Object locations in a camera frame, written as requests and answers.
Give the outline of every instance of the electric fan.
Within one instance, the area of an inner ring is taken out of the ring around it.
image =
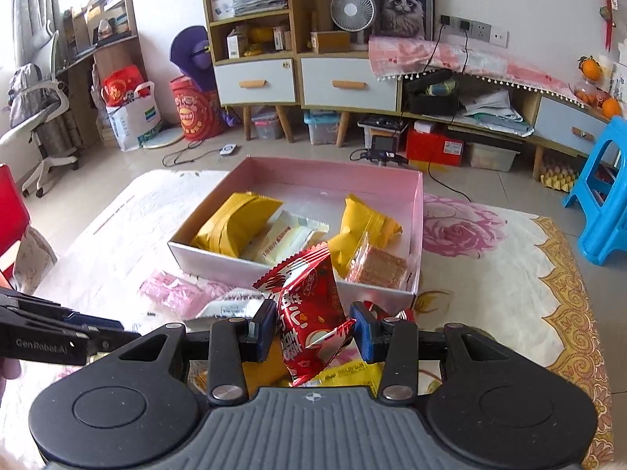
[[[357,43],[350,45],[356,51],[368,49],[364,30],[374,21],[374,13],[374,0],[331,0],[333,22],[344,31],[357,33]]]

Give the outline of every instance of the drawer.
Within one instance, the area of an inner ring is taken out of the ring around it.
[[[396,111],[396,80],[377,81],[367,59],[303,58],[305,106]]]
[[[607,124],[584,111],[543,97],[534,127],[537,136],[579,150],[584,155],[589,155],[597,137],[601,136]],[[580,134],[575,134],[573,129],[584,131],[593,136],[593,139],[585,139]],[[617,153],[618,149],[614,145],[610,145],[603,156],[603,160],[613,162]]]
[[[218,65],[215,73],[223,106],[296,102],[292,59]]]

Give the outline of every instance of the blue plastic stool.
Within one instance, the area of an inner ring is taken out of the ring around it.
[[[610,143],[621,151],[620,170],[613,185],[595,179],[594,173]],[[581,176],[564,200],[564,207],[577,199],[585,213],[585,228],[577,241],[581,254],[603,265],[612,251],[627,251],[627,122],[615,116],[597,140]],[[607,199],[599,205],[593,190]]]

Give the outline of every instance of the wooden drawer handle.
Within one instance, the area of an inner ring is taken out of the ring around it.
[[[239,81],[240,88],[262,88],[266,80]]]
[[[331,82],[333,88],[344,88],[346,90],[365,90],[368,83],[364,81],[339,81],[333,80]]]
[[[594,141],[595,141],[593,134],[590,134],[589,132],[582,131],[581,129],[578,129],[576,127],[573,127],[573,134],[575,134],[575,136],[582,137],[583,139],[585,139],[586,141],[589,141],[590,143],[594,143]]]

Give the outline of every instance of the tile floor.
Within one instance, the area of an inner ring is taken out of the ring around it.
[[[230,170],[246,155],[284,156],[346,161],[350,152],[360,146],[358,135],[347,146],[311,146],[305,130],[296,132],[297,142],[285,140],[245,141],[241,130],[213,138],[194,151],[194,156],[220,149],[227,143],[237,143],[233,157],[220,158],[216,152],[194,163],[175,166],[178,169]],[[49,240],[58,254],[63,254],[74,239],[133,179],[145,172],[162,168],[165,153],[178,150],[184,143],[160,150],[137,150],[122,153],[117,149],[94,147],[83,153],[78,171],[61,172],[49,182],[42,199],[30,196],[26,201],[33,225]],[[602,268],[588,263],[577,251],[577,236],[584,225],[579,208],[562,207],[563,195],[543,188],[531,179],[528,169],[519,167],[510,173],[472,168],[435,170],[433,175],[457,190],[465,192],[474,202],[511,208],[552,217],[567,234],[579,261],[590,295],[590,302],[599,323],[604,356],[613,392],[614,439],[617,457],[627,456],[627,254],[615,254]],[[446,197],[458,194],[424,179],[426,192]]]

